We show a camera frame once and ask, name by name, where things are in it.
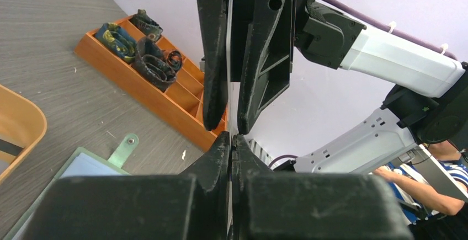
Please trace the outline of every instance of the rolled necktie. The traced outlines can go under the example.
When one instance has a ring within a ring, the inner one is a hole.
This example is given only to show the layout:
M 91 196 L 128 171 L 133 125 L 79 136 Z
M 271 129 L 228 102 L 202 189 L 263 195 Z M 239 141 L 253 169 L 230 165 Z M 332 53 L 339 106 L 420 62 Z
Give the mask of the rolled necktie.
M 176 73 L 182 68 L 182 54 L 178 50 L 164 51 L 164 59 Z
M 94 37 L 124 62 L 134 62 L 136 41 L 121 26 L 104 23 Z
M 148 17 L 146 10 L 138 9 L 138 13 L 130 19 L 130 22 L 153 41 L 160 39 L 163 29 L 156 21 Z
M 132 67 L 146 81 L 165 92 L 176 81 L 176 72 L 160 59 L 161 56 L 163 53 L 156 44 L 144 37 L 136 45 L 136 58 Z

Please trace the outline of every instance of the human arm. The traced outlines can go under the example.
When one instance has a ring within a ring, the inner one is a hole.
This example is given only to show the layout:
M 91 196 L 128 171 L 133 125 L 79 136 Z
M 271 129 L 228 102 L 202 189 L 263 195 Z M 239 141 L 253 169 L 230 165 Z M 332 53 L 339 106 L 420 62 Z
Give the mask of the human arm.
M 462 200 L 442 195 L 435 191 L 435 189 L 430 185 L 417 182 L 404 175 L 389 171 L 385 167 L 380 167 L 374 172 L 374 174 L 380 175 L 388 182 L 395 183 L 411 197 L 432 210 L 436 210 L 447 215 L 456 215 L 461 208 L 463 208 L 464 202 Z M 467 187 L 463 183 L 457 182 L 457 185 L 467 191 Z

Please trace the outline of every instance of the forearm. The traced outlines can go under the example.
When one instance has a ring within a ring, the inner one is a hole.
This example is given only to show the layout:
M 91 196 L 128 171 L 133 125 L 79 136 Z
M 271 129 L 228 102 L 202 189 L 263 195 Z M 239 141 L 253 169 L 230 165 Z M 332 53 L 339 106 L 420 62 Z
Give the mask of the forearm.
M 393 182 L 427 208 L 447 215 L 453 214 L 448 205 L 451 200 L 450 197 L 439 194 L 430 185 L 417 182 L 404 175 L 395 176 Z

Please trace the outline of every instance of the person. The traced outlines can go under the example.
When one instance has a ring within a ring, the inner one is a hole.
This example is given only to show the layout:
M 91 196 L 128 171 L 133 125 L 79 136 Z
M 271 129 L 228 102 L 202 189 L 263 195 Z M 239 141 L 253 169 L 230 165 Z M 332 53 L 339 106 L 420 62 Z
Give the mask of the person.
M 463 165 L 461 152 L 450 141 L 429 145 L 427 149 L 454 178 L 460 189 L 468 191 L 468 169 Z M 373 173 L 389 182 L 396 197 L 400 200 L 433 210 L 428 217 L 438 213 L 456 215 L 465 204 L 462 200 L 435 191 L 411 164 L 402 164 L 395 168 L 389 163 Z M 402 211 L 407 225 L 418 221 L 413 213 Z

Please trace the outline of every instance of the screw hole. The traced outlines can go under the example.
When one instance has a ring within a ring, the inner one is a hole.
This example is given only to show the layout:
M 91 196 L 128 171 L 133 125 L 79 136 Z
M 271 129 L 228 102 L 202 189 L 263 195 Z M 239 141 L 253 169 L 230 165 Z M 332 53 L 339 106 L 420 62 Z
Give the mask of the screw hole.
M 281 0 L 270 0 L 270 2 L 268 2 L 268 6 L 273 11 L 278 11 L 282 5 L 283 2 Z

